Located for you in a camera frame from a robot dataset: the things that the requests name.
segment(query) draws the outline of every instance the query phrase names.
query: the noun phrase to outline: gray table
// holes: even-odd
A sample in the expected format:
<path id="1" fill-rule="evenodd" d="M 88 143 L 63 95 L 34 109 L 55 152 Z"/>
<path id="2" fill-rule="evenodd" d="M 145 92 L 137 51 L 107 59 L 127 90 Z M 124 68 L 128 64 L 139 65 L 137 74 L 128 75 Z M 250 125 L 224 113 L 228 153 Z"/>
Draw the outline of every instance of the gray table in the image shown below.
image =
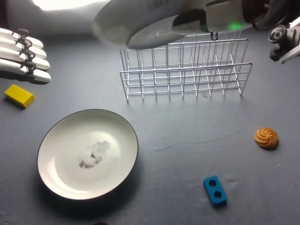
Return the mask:
<path id="1" fill-rule="evenodd" d="M 246 31 L 246 61 L 254 67 L 243 97 L 174 95 L 130 98 L 120 82 L 119 52 L 90 37 L 45 41 L 51 83 L 0 79 L 36 96 L 26 110 L 0 101 L 0 222 L 9 225 L 286 225 L 300 219 L 300 60 L 269 59 L 266 33 Z M 47 131 L 79 110 L 101 108 L 125 117 L 139 138 L 128 180 L 110 195 L 78 203 L 48 191 L 39 179 L 37 153 Z M 275 129 L 276 151 L 253 140 Z M 213 209 L 203 179 L 218 175 L 227 207 Z"/>

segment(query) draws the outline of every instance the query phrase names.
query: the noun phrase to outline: dish rack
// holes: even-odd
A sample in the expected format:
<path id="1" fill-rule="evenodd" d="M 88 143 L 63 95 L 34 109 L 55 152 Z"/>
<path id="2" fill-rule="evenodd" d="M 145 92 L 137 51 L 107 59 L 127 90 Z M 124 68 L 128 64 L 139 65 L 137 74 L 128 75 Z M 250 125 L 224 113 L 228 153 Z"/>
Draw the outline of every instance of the dish rack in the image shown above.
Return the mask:
<path id="1" fill-rule="evenodd" d="M 240 31 L 220 33 L 218 41 L 210 34 L 190 35 L 166 46 L 120 51 L 123 71 L 120 77 L 127 102 L 129 96 L 148 94 L 207 92 L 226 95 L 228 90 L 243 94 L 252 63 L 244 63 L 247 39 Z"/>

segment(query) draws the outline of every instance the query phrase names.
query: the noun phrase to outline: white plate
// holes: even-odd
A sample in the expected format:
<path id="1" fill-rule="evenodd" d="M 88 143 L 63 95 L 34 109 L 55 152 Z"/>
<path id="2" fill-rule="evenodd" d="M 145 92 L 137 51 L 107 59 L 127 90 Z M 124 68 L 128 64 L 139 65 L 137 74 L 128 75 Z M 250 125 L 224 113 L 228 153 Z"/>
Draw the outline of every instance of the white plate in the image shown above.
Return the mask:
<path id="1" fill-rule="evenodd" d="M 116 188 L 132 170 L 138 141 L 131 125 L 107 110 L 71 114 L 47 133 L 37 166 L 43 182 L 69 199 L 91 199 Z"/>
<path id="2" fill-rule="evenodd" d="M 154 48 L 184 35 L 172 31 L 174 16 L 190 0 L 111 0 L 96 15 L 95 35 L 105 43 L 133 49 Z"/>

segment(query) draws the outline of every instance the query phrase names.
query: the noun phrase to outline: yellow block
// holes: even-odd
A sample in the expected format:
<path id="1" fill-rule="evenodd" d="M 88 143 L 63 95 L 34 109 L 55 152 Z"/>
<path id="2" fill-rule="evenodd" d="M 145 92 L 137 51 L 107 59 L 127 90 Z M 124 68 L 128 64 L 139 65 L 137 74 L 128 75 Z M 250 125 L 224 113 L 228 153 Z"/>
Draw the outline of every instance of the yellow block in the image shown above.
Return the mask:
<path id="1" fill-rule="evenodd" d="M 25 108 L 27 108 L 34 101 L 33 94 L 15 84 L 11 85 L 6 90 L 4 95 Z"/>

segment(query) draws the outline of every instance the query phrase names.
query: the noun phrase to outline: blue block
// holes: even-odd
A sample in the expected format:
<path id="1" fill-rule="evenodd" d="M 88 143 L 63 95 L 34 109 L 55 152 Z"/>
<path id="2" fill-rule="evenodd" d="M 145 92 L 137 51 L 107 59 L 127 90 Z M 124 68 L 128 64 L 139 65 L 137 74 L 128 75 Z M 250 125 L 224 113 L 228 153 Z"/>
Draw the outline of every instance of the blue block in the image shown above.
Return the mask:
<path id="1" fill-rule="evenodd" d="M 227 195 L 222 188 L 218 176 L 207 177 L 203 181 L 207 194 L 215 207 L 226 205 Z"/>

